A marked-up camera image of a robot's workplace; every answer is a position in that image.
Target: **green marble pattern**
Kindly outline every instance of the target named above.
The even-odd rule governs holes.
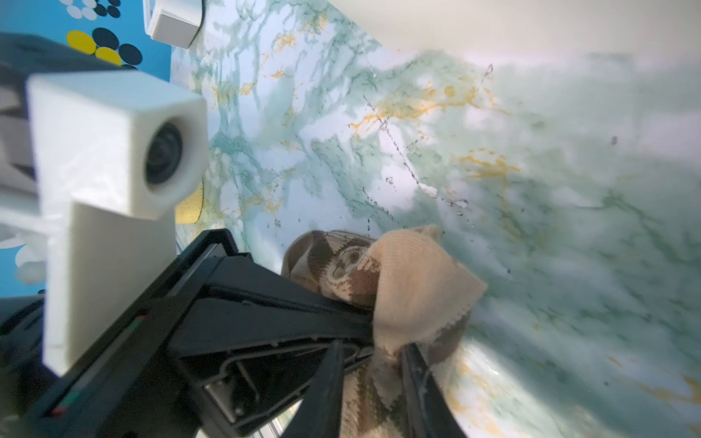
[[[701,436],[701,62],[381,47],[324,1],[209,0],[200,222],[279,271],[312,228],[439,224],[489,283],[471,437]]]

